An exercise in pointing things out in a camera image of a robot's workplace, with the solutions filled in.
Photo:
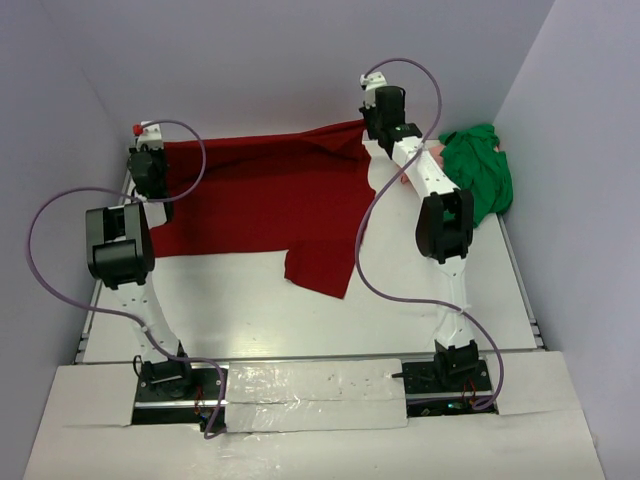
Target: white wall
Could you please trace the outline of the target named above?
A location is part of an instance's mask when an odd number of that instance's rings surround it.
[[[433,70],[442,128],[491,121],[553,3],[42,1],[122,128],[179,117],[210,137],[357,118],[360,74],[391,56]],[[433,89],[412,67],[393,68],[409,118],[426,129]]]
[[[0,6],[0,91],[0,477],[13,480],[22,478],[53,374],[73,359],[84,320],[31,278],[28,222],[63,188],[120,187],[125,144],[35,0]],[[93,288],[84,210],[99,200],[63,202],[36,231],[46,276],[83,300]]]
[[[509,234],[609,480],[640,476],[639,24],[636,0],[556,0],[496,119]]]

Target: white tabletop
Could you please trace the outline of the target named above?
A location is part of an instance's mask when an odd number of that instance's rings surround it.
[[[562,355],[511,353],[504,361],[500,415],[210,441],[195,425],[131,426],[129,365],[60,367],[25,478],[604,480]]]
[[[376,190],[397,171],[377,145],[369,182]],[[372,283],[398,296],[447,300],[441,273],[415,245],[420,202],[397,182],[373,211],[362,246]],[[171,328],[191,356],[217,359],[412,354],[434,351],[436,308],[376,297],[353,273],[344,300],[284,278],[286,252],[170,257],[153,272]],[[467,261],[470,312],[509,350],[536,347],[499,222],[475,230]],[[97,305],[119,308],[108,289]],[[489,344],[476,332],[481,350]],[[138,352],[129,321],[97,314],[84,362],[130,361]]]

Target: red cloth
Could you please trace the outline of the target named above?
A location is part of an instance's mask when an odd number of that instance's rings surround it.
[[[151,231],[158,257],[288,250],[285,277],[343,298],[358,225],[373,200],[362,121],[310,132],[206,140],[207,170]],[[166,143],[169,190],[200,170],[197,142]]]

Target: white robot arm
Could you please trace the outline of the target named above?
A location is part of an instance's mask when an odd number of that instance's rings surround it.
[[[422,134],[405,122],[405,91],[389,86],[380,72],[360,78],[364,104],[360,109],[371,139],[391,160],[404,167],[423,147]],[[473,236],[473,196],[461,191],[441,170],[428,149],[406,170],[422,203],[416,228],[420,252],[442,272],[449,285],[449,302],[467,308],[465,264]],[[442,308],[436,331],[436,362],[441,380],[449,381],[473,371],[478,349],[468,320]]]
[[[130,150],[127,168],[135,183],[134,196],[169,198],[167,163],[160,127],[142,128]],[[191,387],[189,363],[168,360],[151,344],[145,332],[175,356],[185,356],[180,341],[169,327],[153,288],[155,255],[150,228],[173,217],[171,203],[133,202],[86,212],[87,263],[94,278],[102,280],[118,298],[123,311],[141,318],[145,327],[131,322],[140,345],[142,384],[180,397]]]

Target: green shirt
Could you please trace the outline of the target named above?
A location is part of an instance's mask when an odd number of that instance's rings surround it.
[[[473,226],[488,213],[506,212],[513,201],[513,185],[507,155],[494,150],[500,139],[493,125],[442,134],[439,140],[446,146],[442,151],[444,173],[473,194]]]

